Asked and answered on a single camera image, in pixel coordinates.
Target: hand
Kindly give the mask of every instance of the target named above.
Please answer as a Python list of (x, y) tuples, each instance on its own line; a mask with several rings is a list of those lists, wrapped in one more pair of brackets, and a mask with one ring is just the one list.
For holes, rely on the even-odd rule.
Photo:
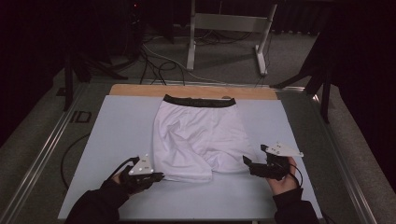
[[(290, 166), (290, 172), (295, 175), (296, 173), (296, 168), (297, 166), (295, 160), (292, 157), (288, 157), (289, 163), (291, 164)], [(271, 187), (271, 190), (274, 195), (278, 195), (281, 193), (284, 193), (286, 191), (292, 190), (292, 189), (297, 189), (297, 183), (294, 180), (293, 177), (290, 175), (286, 175), (283, 179), (281, 180), (275, 180), (275, 179), (270, 179), (270, 178), (265, 178), (268, 182), (268, 184)]]

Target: gray carpet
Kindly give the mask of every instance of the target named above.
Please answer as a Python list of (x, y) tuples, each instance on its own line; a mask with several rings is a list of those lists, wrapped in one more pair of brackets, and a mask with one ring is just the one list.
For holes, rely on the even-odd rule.
[[(225, 32), (225, 35), (238, 37), (242, 34)], [(248, 39), (232, 44), (197, 46), (194, 76), (183, 72), (185, 81), (260, 85), (276, 84), (297, 74), (304, 58), (311, 49), (315, 38), (308, 35), (273, 35), (267, 62), (268, 77), (262, 79), (258, 74), (253, 47), (260, 40), (252, 34)], [(166, 56), (185, 65), (187, 61), (188, 38), (175, 39), (175, 44), (163, 38), (156, 38), (146, 44), (153, 52)], [(150, 58), (160, 65), (164, 60)], [(114, 58), (114, 62), (124, 59)], [(129, 77), (128, 83), (138, 83), (145, 62), (141, 59), (129, 68), (120, 71)], [(60, 163), (67, 148), (81, 136), (89, 133), (99, 112), (101, 103), (113, 83), (120, 83), (103, 74), (95, 73), (92, 82), (82, 93), (74, 110), (91, 112), (88, 123), (68, 123), (62, 137), (49, 157), (48, 163), (37, 179), (29, 197), (22, 207), (15, 223), (62, 223), (57, 220), (62, 206), (65, 187), (60, 175)], [(179, 69), (164, 71), (163, 78), (168, 84), (182, 81)], [(148, 69), (145, 82), (154, 79)], [(307, 78), (293, 86), (304, 86)], [(55, 85), (36, 105), (20, 127), (0, 150), (0, 211), (5, 211), (23, 176), (44, 146), (56, 122), (63, 114), (64, 98), (55, 96), (63, 86), (63, 73), (55, 78)], [(334, 162), (331, 142), (326, 138), (323, 127), (316, 119), (316, 108), (304, 93), (282, 91), (278, 93), (288, 111), (290, 126), (293, 129), (299, 148), (304, 149), (304, 163), (310, 175), (321, 209), (336, 223), (361, 223), (353, 202), (349, 199), (344, 180)], [(339, 93), (332, 87), (329, 109), (331, 128), (352, 173), (357, 177), (361, 190), (370, 205), (378, 223), (396, 223), (394, 192), (380, 172), (370, 149), (361, 136), (353, 118), (348, 114)], [(69, 183), (77, 168), (79, 157), (87, 138), (75, 144), (64, 161), (64, 175)]]

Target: white shorts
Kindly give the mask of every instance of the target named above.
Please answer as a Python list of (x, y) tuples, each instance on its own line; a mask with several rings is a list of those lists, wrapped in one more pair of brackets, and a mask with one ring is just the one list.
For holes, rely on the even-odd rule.
[(212, 171), (247, 171), (243, 155), (257, 160), (235, 99), (165, 95), (153, 130), (155, 170), (163, 172), (168, 180), (208, 182), (212, 179)]

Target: wooden board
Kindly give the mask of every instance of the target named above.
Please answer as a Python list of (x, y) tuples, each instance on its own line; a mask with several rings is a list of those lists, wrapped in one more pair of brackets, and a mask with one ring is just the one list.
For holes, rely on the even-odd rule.
[(192, 98), (217, 98), (224, 96), (246, 100), (277, 100), (270, 88), (205, 87), (205, 86), (163, 86), (116, 84), (109, 95), (164, 96)]

